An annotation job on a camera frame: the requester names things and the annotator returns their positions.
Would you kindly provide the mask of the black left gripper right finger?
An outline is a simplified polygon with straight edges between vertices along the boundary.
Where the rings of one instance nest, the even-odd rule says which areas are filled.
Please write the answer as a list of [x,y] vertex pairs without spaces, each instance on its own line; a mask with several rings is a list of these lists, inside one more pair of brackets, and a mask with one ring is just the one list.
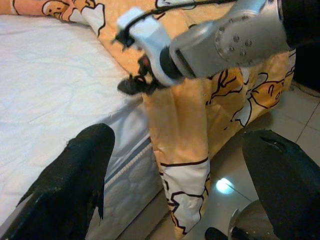
[[243,135],[242,154],[258,198],[280,240],[320,240],[320,166],[271,130]]

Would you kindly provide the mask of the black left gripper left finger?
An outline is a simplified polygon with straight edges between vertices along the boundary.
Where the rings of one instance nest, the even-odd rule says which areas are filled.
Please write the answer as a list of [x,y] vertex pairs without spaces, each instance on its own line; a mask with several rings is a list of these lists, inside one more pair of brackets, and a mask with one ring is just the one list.
[[0,240],[85,240],[94,212],[104,215],[114,146],[107,124],[83,129],[19,200],[0,226]]

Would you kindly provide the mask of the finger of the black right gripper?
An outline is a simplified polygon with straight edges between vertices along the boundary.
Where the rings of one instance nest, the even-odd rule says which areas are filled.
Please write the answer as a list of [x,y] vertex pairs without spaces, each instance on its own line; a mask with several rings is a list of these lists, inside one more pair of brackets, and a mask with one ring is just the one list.
[[133,78],[121,80],[117,85],[117,90],[129,96],[141,93],[140,84]]
[[160,85],[157,81],[151,81],[151,82],[139,82],[138,90],[140,93],[152,95],[157,89],[160,88]]

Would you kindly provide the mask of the yellow cartoon print blanket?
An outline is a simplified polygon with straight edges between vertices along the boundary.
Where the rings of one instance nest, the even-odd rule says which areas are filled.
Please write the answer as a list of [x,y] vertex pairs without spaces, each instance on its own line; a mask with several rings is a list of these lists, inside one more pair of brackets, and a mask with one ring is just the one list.
[[[137,50],[111,43],[116,21],[130,9],[167,7],[163,0],[1,0],[0,14],[47,16],[90,26],[127,72],[138,72]],[[177,240],[201,220],[209,196],[210,159],[259,116],[276,106],[291,83],[295,58],[273,55],[253,67],[225,68],[207,78],[185,80],[142,98],[153,152],[165,188]]]

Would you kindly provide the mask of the white quilted mattress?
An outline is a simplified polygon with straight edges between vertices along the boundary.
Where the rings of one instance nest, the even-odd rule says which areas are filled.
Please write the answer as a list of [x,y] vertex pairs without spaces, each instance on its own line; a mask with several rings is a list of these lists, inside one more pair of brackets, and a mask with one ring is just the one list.
[[0,16],[0,225],[40,173],[83,129],[110,126],[115,145],[104,208],[144,208],[163,185],[140,97],[92,29],[50,17]]

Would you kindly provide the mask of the grey bed base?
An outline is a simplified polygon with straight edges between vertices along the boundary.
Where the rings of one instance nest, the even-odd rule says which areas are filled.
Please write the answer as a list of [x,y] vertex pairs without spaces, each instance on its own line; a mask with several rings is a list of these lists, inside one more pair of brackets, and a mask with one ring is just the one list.
[[165,193],[161,190],[144,208],[124,200],[119,209],[94,213],[85,240],[176,240]]

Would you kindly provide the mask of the black cabinet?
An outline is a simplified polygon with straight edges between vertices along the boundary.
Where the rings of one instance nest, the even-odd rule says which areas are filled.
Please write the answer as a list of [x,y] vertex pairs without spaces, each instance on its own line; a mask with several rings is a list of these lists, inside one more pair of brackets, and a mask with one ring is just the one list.
[[320,43],[296,49],[293,80],[320,93]]

